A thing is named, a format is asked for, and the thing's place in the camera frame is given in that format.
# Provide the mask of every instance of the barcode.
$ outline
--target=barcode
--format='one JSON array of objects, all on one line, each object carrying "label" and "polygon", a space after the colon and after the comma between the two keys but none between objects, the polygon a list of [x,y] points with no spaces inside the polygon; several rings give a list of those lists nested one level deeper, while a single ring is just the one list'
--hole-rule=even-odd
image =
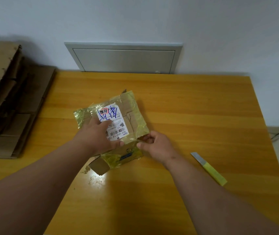
[{"label": "barcode", "polygon": [[115,134],[118,134],[118,133],[121,133],[122,131],[125,131],[125,128],[120,128],[118,130],[115,130],[115,131],[112,131],[110,133],[111,136],[115,135]]}]

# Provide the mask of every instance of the forearm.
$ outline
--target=forearm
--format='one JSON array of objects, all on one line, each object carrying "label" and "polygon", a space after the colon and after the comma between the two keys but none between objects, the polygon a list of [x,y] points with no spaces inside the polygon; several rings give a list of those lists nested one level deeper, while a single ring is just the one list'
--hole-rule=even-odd
[{"label": "forearm", "polygon": [[93,152],[70,141],[0,181],[0,234],[43,234]]},{"label": "forearm", "polygon": [[279,226],[179,155],[170,171],[198,234],[279,234]]}]

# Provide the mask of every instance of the metal access panel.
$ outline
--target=metal access panel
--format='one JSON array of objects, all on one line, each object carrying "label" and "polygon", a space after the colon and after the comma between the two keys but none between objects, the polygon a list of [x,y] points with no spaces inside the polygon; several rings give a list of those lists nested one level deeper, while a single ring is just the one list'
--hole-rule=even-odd
[{"label": "metal access panel", "polygon": [[182,44],[65,43],[81,71],[174,73]]}]

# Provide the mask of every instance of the yellow knife handle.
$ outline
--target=yellow knife handle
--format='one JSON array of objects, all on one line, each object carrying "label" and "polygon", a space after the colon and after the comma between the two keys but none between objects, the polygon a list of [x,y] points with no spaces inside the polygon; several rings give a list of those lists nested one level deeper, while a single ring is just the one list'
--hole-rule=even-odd
[{"label": "yellow knife handle", "polygon": [[227,183],[227,180],[220,175],[208,162],[203,166],[204,169],[218,182],[221,186],[224,186]]}]

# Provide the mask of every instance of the wooden table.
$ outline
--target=wooden table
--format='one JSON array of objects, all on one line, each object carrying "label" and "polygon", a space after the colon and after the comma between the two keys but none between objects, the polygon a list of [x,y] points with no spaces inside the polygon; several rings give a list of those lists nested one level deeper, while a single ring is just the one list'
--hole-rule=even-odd
[{"label": "wooden table", "polygon": [[[0,159],[0,179],[70,140],[74,110],[125,88],[150,130],[168,135],[200,167],[190,155],[198,152],[228,180],[226,189],[279,224],[279,164],[249,77],[60,71],[23,156]],[[196,233],[169,172],[152,159],[103,176],[84,168],[46,234]]]}]

